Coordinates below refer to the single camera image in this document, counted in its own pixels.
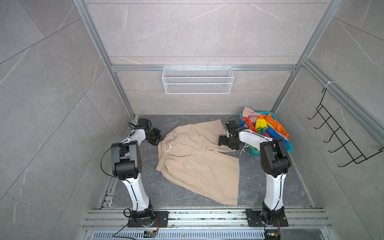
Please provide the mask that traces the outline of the beige drawstring shorts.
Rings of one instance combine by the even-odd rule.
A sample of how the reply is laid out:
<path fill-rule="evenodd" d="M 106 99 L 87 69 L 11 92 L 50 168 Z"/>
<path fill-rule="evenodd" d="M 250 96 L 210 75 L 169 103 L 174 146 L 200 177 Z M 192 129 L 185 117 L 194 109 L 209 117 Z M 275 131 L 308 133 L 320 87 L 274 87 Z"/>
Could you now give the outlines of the beige drawstring shorts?
<path fill-rule="evenodd" d="M 156 170 L 170 182 L 223 205 L 238 204 L 240 161 L 219 146 L 221 120 L 178 126 L 158 145 Z"/>

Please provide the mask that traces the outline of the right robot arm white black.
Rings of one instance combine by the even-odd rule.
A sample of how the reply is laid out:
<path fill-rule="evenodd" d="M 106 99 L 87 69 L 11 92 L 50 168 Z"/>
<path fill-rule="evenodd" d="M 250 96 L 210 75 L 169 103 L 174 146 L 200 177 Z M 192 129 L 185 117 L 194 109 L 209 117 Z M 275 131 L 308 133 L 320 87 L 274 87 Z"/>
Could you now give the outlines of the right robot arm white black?
<path fill-rule="evenodd" d="M 283 191 L 292 163 L 283 139 L 265 137 L 249 128 L 240 127 L 233 120 L 226 123 L 226 128 L 227 135 L 219 137 L 219 146 L 238 150 L 240 143 L 245 143 L 260 151 L 261 166 L 266 174 L 266 196 L 258 218 L 266 226 L 287 227 Z"/>

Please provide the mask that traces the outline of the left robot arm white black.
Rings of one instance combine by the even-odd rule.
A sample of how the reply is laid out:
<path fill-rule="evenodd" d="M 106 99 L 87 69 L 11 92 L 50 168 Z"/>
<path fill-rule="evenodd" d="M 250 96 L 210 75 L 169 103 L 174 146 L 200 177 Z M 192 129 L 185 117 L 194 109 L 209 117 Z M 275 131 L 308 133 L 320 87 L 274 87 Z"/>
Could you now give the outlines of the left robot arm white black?
<path fill-rule="evenodd" d="M 122 142 L 111 146 L 113 176 L 123 182 L 132 201 L 130 219 L 144 227 L 151 226 L 156 217 L 141 178 L 143 161 L 139 146 L 143 141 L 157 146 L 161 138 L 160 130 L 140 127 L 131 130 Z"/>

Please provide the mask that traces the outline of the pink shorts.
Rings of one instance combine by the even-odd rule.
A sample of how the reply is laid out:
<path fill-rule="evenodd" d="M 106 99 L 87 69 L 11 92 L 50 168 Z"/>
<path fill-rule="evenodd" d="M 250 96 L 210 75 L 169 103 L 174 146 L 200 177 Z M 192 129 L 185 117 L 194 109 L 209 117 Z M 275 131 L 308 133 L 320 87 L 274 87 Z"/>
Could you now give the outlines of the pink shorts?
<path fill-rule="evenodd" d="M 242 112 L 242 117 L 243 118 L 248 118 L 250 119 L 251 121 L 256 121 L 258 119 L 258 117 L 260 116 L 261 114 L 260 113 L 256 113 L 254 110 L 248 108 L 248 107 L 244 107 L 243 109 L 243 112 Z"/>

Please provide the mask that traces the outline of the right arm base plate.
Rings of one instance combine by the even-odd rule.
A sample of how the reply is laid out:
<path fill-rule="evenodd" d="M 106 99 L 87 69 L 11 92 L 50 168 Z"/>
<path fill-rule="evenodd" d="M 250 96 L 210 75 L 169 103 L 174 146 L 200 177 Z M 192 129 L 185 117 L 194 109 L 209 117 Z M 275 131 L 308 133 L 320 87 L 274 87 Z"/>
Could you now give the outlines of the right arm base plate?
<path fill-rule="evenodd" d="M 272 211 L 253 211 L 245 210 L 246 219 L 249 227 L 288 227 L 289 223 L 284 210 Z"/>

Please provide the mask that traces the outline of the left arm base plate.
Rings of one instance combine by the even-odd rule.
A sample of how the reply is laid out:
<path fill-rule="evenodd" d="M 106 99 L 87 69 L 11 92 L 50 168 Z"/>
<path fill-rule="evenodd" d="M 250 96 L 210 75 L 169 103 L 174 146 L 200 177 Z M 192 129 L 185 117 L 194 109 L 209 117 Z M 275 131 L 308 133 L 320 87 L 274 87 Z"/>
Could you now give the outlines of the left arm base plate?
<path fill-rule="evenodd" d="M 157 227 L 165 228 L 168 226 L 169 212 L 168 211 L 154 211 L 153 213 L 146 213 L 145 211 L 133 213 L 133 216 L 129 220 L 128 228 L 139 227 Z"/>

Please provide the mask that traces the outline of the aluminium mounting rail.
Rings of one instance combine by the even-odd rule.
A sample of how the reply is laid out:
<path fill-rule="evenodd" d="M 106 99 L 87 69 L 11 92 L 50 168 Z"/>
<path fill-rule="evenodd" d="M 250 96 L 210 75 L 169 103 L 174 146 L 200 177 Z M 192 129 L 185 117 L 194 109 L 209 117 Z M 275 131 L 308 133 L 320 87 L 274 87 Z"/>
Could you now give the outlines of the aluminium mounting rail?
<path fill-rule="evenodd" d="M 81 221 L 84 229 L 111 230 L 128 222 L 122 209 L 90 210 Z M 253 209 L 157 209 L 155 216 L 166 229 L 262 229 L 261 210 Z M 322 209 L 288 208 L 285 216 L 268 227 L 287 229 L 328 229 L 331 223 Z"/>

